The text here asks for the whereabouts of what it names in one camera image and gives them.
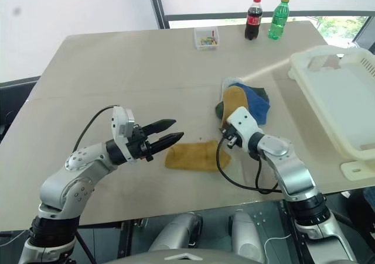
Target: black cable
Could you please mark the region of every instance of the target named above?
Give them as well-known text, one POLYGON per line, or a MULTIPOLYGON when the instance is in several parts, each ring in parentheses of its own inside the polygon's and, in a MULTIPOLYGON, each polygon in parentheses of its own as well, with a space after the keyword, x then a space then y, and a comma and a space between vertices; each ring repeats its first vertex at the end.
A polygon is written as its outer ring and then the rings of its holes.
POLYGON ((77 142, 73 148, 73 152, 75 152, 77 149, 78 149, 78 145, 80 144, 81 140, 82 140, 82 137, 84 136, 84 134, 86 133, 86 131, 88 130, 88 128, 90 127, 90 125, 95 121, 95 119, 102 113, 104 112, 105 110, 108 110, 108 109, 111 109, 115 106, 118 106, 118 105, 110 105, 110 106, 107 106, 107 107, 104 107, 102 110, 98 111, 94 116, 93 118, 88 122, 88 124, 86 125, 86 127, 83 129, 80 137, 78 137, 77 139, 77 142))
MULTIPOLYGON (((255 187, 256 187, 257 189, 259 189, 259 177, 260 177, 260 173, 261 173, 261 171, 262 171, 262 160, 261 160, 260 157, 258 157, 257 161, 258 161, 258 172, 257 172, 257 176, 255 177, 255 187)), ((272 187, 272 190, 275 190, 275 189, 277 188, 278 185, 279 185, 279 184, 276 183, 275 186, 272 187)), ((268 194, 271 194, 272 192, 270 192, 270 191, 262 191, 262 190, 260 190, 259 193, 261 193, 261 194, 263 194, 263 195, 268 195, 268 194)))
POLYGON ((88 259, 90 260, 91 264, 97 264, 95 258, 91 254, 90 250, 88 249, 87 245, 85 244, 83 238, 81 237, 80 233, 76 231, 76 238, 80 245, 82 246, 83 251, 86 253, 88 259))
POLYGON ((218 168, 218 170, 220 171, 221 175, 224 176, 224 178, 226 180, 228 180, 231 184, 239 187, 239 188, 242 188, 242 189, 246 189, 246 190, 251 190, 251 191, 258 191, 259 193, 261 193, 262 191, 269 191, 270 193, 281 193, 281 190, 275 190, 275 189, 263 189, 263 188, 254 188, 254 187, 248 187, 248 186, 245 186, 245 185, 242 185, 242 184, 239 184, 235 181, 233 181, 231 178, 229 178, 228 175, 225 174, 225 172, 223 171, 223 169, 221 169, 221 166, 220 166, 220 148, 224 142, 224 137, 222 137, 222 139, 220 140, 219 144, 217 145, 217 149, 216 149, 216 166, 218 168))

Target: green bottle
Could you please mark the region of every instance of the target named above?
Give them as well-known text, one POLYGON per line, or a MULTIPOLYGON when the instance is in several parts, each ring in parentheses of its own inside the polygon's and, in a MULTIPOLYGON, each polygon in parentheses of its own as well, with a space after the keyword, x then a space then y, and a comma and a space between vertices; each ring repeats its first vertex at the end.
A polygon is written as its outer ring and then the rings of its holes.
POLYGON ((284 32, 284 26, 289 16, 289 0, 281 0, 272 17, 272 24, 268 30, 268 37, 272 40, 281 38, 284 32))

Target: beige tabletop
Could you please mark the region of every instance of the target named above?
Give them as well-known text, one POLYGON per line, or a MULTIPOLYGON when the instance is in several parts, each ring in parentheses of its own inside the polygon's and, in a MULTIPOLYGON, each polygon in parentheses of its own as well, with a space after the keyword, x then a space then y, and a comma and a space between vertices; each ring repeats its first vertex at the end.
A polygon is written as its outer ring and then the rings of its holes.
MULTIPOLYGON (((227 77, 266 89, 271 108, 263 130, 293 141, 324 193, 375 184, 374 179, 344 178, 339 165, 345 160, 287 76, 292 53, 324 40, 309 22, 289 23, 279 41, 267 39, 267 29, 261 25, 259 38, 250 42, 243 38, 244 26, 220 27, 220 46, 209 52, 193 47, 192 29, 68 37, 0 145, 0 231, 30 226, 40 185, 62 167, 84 126, 103 106, 131 108, 140 125, 177 120, 151 142, 177 131, 185 133, 181 142, 219 139, 214 107, 227 77)), ((98 117, 81 146, 111 139, 110 118, 111 111, 98 117)), ((229 153, 228 174, 253 186, 257 163, 238 149, 229 153)), ((100 181, 81 225, 281 198, 237 188, 219 173, 167 169, 165 155, 124 164, 100 181)), ((271 187, 272 171, 265 164, 263 169, 260 184, 271 187)))

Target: floor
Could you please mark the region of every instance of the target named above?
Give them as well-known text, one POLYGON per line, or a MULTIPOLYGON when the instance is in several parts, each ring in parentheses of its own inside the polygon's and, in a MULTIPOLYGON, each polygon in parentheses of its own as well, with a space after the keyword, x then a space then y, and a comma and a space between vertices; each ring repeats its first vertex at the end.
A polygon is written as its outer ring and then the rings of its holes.
MULTIPOLYGON (((329 208, 346 215, 343 204, 344 197, 340 194, 335 194, 327 196, 327 198, 329 208)), ((230 252, 231 238, 228 233, 228 217, 239 208, 248 212, 254 222, 257 223, 258 232, 263 243, 271 237, 288 235, 289 232, 284 229, 281 222, 277 203, 277 201, 274 201, 197 211, 203 217, 203 230, 197 247, 230 252)), ((171 222, 174 217, 175 215, 166 215, 148 218, 146 225, 135 227, 132 236, 131 254, 146 252, 162 228, 171 222)), ((340 226, 349 240, 358 262, 367 264, 368 260, 374 256, 372 251, 356 231, 342 224, 340 226)), ((122 247, 119 247, 121 234, 119 228, 80 229, 79 232, 91 253, 95 255, 97 263, 105 263, 116 259, 118 253, 122 250, 122 247)), ((26 234, 23 234, 11 244, 0 247, 0 263, 17 263, 26 237, 26 234)), ((9 239, 4 238, 3 240, 0 238, 0 244, 6 243, 7 240, 9 239)), ((295 251, 291 248, 293 248, 291 238, 269 242, 267 253, 270 263, 298 263, 295 251)), ((79 244, 75 246, 71 258, 79 264, 89 263, 79 244)))

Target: yellow cloth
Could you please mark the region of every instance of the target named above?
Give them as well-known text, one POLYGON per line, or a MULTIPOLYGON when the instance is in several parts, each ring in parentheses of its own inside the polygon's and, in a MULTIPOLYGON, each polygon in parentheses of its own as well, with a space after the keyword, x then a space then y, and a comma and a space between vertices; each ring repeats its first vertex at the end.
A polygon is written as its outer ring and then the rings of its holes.
POLYGON ((238 108, 245 107, 248 110, 247 97, 244 90, 235 85, 227 88, 223 93, 223 118, 221 127, 227 126, 227 118, 238 108))
MULTIPOLYGON (((170 169, 198 170, 214 172, 216 166, 217 141, 192 144, 174 144, 169 148, 165 158, 165 166, 170 169)), ((220 150, 220 165, 225 168, 230 156, 220 150)))

